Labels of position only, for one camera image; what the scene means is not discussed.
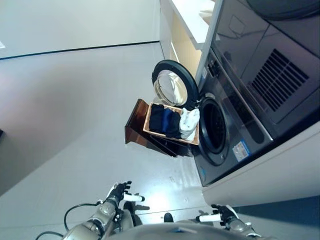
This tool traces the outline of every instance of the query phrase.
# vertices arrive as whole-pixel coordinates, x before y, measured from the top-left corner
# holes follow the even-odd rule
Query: wooden laundry basket
[[[199,122],[196,125],[195,136],[194,136],[192,141],[187,141],[187,140],[184,140],[184,139],[176,139],[176,138],[173,138],[173,137],[166,137],[166,135],[164,135],[162,133],[150,131],[149,122],[150,122],[150,115],[151,115],[151,107],[152,107],[153,104],[159,105],[159,104],[153,103],[153,102],[150,103],[148,111],[147,111],[146,116],[145,116],[144,125],[143,125],[143,131],[144,132],[147,132],[149,134],[152,134],[152,135],[164,138],[164,139],[170,139],[170,140],[174,140],[174,141],[185,143],[185,144],[199,145]],[[174,107],[174,106],[168,106],[168,105],[163,105],[163,106],[164,106],[165,109],[170,109],[170,110],[172,110],[174,112],[178,112],[180,115],[182,114],[182,109],[181,108]]]

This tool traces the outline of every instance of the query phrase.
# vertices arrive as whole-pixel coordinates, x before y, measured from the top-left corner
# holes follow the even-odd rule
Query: white cloth
[[[181,119],[179,122],[179,130],[181,138],[191,142],[195,138],[196,126],[200,119],[199,109],[193,109],[188,112],[187,109],[182,109]]]

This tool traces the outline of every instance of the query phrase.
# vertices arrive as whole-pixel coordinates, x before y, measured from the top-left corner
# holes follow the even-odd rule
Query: open washer door
[[[152,83],[157,97],[166,105],[191,111],[199,100],[197,84],[190,72],[173,60],[162,60],[154,67]]]

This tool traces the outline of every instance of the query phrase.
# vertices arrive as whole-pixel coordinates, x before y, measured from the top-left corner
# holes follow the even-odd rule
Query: floor
[[[124,142],[137,99],[155,97],[151,74],[162,59],[152,43],[1,61],[0,239],[65,233],[68,208],[127,180],[145,197],[136,206],[144,224],[162,222],[168,211],[175,220],[210,211],[193,158]],[[93,212],[75,210],[69,225]]]

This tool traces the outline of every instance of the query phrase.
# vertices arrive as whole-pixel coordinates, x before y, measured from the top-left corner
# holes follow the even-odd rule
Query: white countertop
[[[199,15],[208,0],[170,0],[173,10],[181,19],[195,49],[201,50],[206,41],[209,25]]]

